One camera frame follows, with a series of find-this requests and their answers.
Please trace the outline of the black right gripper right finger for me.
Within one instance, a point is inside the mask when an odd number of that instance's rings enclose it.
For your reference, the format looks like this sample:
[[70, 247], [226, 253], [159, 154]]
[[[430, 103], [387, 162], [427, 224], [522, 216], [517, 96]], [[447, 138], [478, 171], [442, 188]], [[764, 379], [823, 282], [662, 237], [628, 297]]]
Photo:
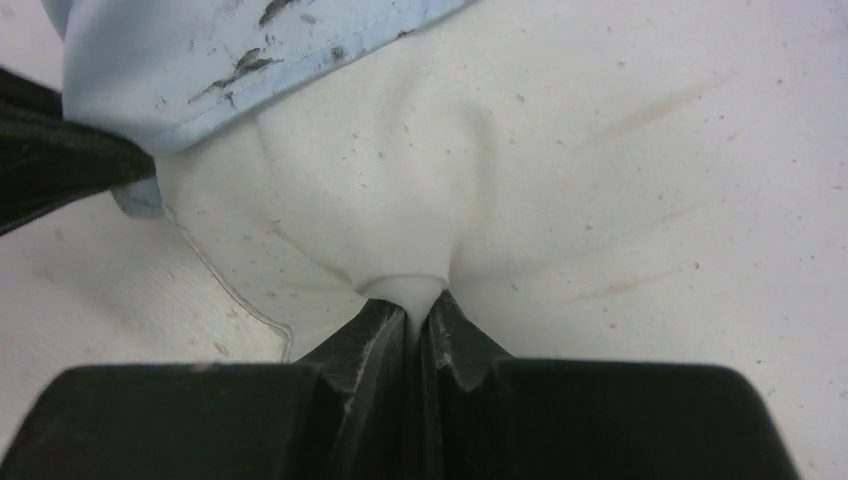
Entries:
[[518, 358], [449, 294], [423, 336], [433, 479], [795, 479], [760, 395], [717, 365]]

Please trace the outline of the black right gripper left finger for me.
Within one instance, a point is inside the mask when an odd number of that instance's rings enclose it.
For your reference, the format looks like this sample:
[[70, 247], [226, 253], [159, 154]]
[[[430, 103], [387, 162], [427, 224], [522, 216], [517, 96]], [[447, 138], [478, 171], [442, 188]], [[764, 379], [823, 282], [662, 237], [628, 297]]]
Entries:
[[398, 479], [404, 312], [367, 302], [289, 363], [88, 365], [26, 415], [5, 479]]

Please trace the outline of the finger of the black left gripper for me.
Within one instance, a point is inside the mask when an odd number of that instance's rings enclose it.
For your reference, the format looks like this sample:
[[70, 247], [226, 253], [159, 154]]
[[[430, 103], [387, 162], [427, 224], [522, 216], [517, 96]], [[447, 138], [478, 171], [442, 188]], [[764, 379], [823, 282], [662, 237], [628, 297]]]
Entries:
[[3, 235], [154, 175], [154, 160], [133, 143], [65, 119], [60, 92], [1, 69]]

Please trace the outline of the light blue pillowcase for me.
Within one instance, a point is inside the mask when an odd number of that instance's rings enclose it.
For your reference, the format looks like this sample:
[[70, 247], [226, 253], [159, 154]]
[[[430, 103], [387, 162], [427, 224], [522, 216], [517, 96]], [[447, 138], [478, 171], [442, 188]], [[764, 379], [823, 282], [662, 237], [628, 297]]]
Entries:
[[46, 1], [64, 117], [163, 158], [463, 1]]

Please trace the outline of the white pillow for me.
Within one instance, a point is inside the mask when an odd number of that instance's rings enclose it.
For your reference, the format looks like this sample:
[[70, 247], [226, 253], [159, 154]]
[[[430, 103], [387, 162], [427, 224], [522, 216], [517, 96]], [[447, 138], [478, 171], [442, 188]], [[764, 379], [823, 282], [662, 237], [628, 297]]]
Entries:
[[510, 351], [728, 365], [847, 475], [843, 1], [479, 1], [157, 167], [294, 356], [410, 243]]

